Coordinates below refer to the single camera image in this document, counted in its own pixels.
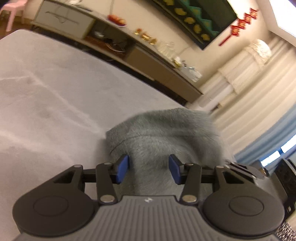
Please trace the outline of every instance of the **folded cloth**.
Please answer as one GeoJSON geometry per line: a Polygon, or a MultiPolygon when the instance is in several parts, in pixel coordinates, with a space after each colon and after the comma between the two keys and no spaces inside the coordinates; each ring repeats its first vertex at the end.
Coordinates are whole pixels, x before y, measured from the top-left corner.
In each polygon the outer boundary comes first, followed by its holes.
{"type": "Polygon", "coordinates": [[[214,167],[223,162],[219,136],[205,112],[177,108],[150,111],[132,117],[106,133],[113,161],[130,157],[130,171],[120,185],[121,195],[176,195],[168,169],[175,154],[182,163],[214,167]]]}

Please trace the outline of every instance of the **ceiling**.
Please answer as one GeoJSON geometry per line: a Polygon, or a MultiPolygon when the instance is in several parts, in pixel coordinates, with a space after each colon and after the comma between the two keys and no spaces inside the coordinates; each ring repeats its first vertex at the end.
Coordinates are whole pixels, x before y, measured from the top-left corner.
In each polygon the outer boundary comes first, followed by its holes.
{"type": "Polygon", "coordinates": [[[296,1],[257,0],[267,28],[296,46],[296,1]]]}

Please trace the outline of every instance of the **pink stool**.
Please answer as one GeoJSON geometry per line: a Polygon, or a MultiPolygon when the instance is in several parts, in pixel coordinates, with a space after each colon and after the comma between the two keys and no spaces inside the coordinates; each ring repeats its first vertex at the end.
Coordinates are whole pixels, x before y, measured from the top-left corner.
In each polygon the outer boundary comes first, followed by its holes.
{"type": "Polygon", "coordinates": [[[7,3],[3,6],[3,8],[1,8],[0,10],[0,15],[2,13],[3,10],[6,11],[10,11],[10,16],[9,16],[9,20],[8,20],[8,24],[6,27],[6,32],[10,32],[12,25],[13,25],[13,21],[15,19],[15,15],[17,14],[17,11],[22,11],[22,20],[21,23],[24,24],[24,10],[25,10],[25,6],[28,0],[18,0],[17,2],[13,2],[13,3],[7,3]]]}

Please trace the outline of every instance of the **chinese knot decoration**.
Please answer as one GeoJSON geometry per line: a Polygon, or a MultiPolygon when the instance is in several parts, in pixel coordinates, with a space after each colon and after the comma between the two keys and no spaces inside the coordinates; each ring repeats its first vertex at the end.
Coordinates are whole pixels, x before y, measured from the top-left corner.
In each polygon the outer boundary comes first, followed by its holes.
{"type": "Polygon", "coordinates": [[[254,10],[250,8],[250,14],[245,13],[244,14],[244,19],[238,19],[237,26],[235,25],[230,25],[231,28],[231,33],[230,35],[224,39],[219,46],[222,46],[228,39],[230,39],[231,36],[237,36],[239,37],[239,32],[241,29],[246,29],[246,24],[251,24],[252,18],[257,19],[259,10],[254,10]]]}

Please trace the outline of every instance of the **white logo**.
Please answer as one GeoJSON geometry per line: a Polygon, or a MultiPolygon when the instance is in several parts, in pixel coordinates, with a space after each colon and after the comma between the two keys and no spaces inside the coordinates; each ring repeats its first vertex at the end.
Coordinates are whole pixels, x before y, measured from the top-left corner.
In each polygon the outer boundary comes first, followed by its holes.
{"type": "Polygon", "coordinates": [[[144,201],[147,203],[150,203],[153,201],[153,199],[151,197],[148,197],[148,198],[145,198],[144,201]]]}

